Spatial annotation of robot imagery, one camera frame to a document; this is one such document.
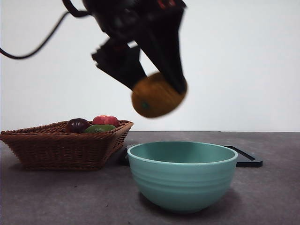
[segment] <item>red apple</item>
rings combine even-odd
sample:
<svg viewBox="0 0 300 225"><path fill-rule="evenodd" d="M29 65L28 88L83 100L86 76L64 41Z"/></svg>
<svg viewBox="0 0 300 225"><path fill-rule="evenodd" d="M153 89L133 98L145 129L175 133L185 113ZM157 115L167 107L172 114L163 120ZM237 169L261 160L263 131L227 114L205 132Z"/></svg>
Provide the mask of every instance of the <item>red apple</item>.
<svg viewBox="0 0 300 225"><path fill-rule="evenodd" d="M114 125L117 128L119 126L119 121L114 116L101 115L101 116L96 116L93 119L92 124L110 124L110 125Z"/></svg>

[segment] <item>brown fuzzy fruit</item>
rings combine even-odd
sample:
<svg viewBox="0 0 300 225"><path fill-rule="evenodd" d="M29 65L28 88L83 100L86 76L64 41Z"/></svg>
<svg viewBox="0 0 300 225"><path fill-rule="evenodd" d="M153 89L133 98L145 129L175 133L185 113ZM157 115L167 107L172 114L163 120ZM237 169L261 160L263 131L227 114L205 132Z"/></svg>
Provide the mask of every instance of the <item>brown fuzzy fruit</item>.
<svg viewBox="0 0 300 225"><path fill-rule="evenodd" d="M133 108L141 116L154 118L174 110L186 93L185 91L179 94L161 73L155 73L143 78L134 86L131 101Z"/></svg>

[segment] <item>woven basket rim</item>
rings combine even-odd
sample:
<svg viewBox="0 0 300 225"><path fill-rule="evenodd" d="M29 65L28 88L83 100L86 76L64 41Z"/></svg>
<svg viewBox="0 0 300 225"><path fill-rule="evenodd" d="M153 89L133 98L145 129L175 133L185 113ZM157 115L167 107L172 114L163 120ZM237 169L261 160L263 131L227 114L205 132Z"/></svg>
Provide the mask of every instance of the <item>woven basket rim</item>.
<svg viewBox="0 0 300 225"><path fill-rule="evenodd" d="M38 127L30 127L30 128L23 128L23 129L17 129L17 130L8 130L8 131L1 131L1 135L40 135L40 136L44 136L44 135L54 135L54 136L105 136L108 135L110 133L115 133L125 127L128 126L133 126L133 122L128 121L128 120L118 120L119 123L124 123L122 126L119 126L113 130L109 130L109 131L105 131L105 132L100 132L100 133L81 133L81 134L77 134L77 133L63 133L63 132L57 132L57 133L41 133L41 132L23 132L24 130L28 130L28 129L45 129L45 128L51 128L51 127L55 127L55 126L59 126L61 124L67 123L68 120L66 121L61 121L61 122L55 122L55 123L51 123L51 124L47 124L47 125L42 125L42 126L38 126Z"/></svg>

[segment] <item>gray table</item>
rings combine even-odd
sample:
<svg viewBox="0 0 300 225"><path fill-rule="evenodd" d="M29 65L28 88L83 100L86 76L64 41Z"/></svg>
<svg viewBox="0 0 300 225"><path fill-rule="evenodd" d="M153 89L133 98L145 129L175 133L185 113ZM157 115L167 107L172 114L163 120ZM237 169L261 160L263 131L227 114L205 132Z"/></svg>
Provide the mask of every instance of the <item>gray table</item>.
<svg viewBox="0 0 300 225"><path fill-rule="evenodd" d="M129 132L125 145L152 141L233 145L263 158L237 168L231 188L194 214L161 210L143 197L114 154L93 172L25 171L1 145L2 225L298 225L300 133Z"/></svg>

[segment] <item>ceramic bowl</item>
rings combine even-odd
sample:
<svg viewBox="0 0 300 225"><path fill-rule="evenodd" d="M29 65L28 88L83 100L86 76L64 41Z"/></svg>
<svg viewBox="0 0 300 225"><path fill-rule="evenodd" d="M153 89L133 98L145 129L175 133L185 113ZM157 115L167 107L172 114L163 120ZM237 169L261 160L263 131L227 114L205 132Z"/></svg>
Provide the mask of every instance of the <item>ceramic bowl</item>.
<svg viewBox="0 0 300 225"><path fill-rule="evenodd" d="M151 142L129 148L140 192L163 209L191 213L217 202L230 187L237 152L202 142Z"/></svg>

